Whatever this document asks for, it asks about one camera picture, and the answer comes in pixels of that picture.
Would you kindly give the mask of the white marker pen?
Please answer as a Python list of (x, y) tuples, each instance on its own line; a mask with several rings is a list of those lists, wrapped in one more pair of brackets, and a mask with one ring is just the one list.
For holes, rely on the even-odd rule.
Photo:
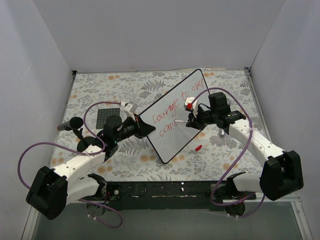
[(187, 123), (188, 121), (186, 120), (174, 120), (175, 123)]

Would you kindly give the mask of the white board with black frame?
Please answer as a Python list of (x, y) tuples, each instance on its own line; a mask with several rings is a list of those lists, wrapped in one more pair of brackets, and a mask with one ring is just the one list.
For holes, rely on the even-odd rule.
[(156, 128), (147, 139), (164, 164), (200, 133), (197, 129), (186, 127), (186, 123), (174, 120), (188, 121), (190, 112), (184, 108), (187, 97), (196, 97), (207, 88), (203, 72), (196, 69), (140, 114), (144, 121)]

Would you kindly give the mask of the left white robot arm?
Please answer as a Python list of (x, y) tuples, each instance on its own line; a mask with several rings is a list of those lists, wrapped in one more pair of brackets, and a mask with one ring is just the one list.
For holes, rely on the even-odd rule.
[(71, 160), (54, 168), (38, 170), (26, 196), (26, 202), (47, 219), (55, 219), (68, 204), (88, 198), (101, 201), (107, 197), (107, 182), (89, 170), (104, 163), (118, 150), (118, 143), (131, 136), (142, 139), (156, 130), (140, 116), (122, 120), (118, 115), (107, 118), (103, 130), (88, 147)]

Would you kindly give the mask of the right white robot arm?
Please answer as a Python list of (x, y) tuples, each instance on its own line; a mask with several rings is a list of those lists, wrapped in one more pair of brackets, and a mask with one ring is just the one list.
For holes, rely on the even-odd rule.
[(203, 110), (196, 97), (187, 97), (184, 108), (189, 112), (186, 126), (203, 130), (216, 125), (243, 144), (262, 167), (259, 174), (240, 172), (226, 179), (223, 189), (232, 199), (244, 192), (262, 193), (275, 201), (304, 187), (301, 158), (294, 150), (285, 151), (253, 129), (249, 117), (238, 110), (232, 111), (223, 92), (208, 95), (209, 108)]

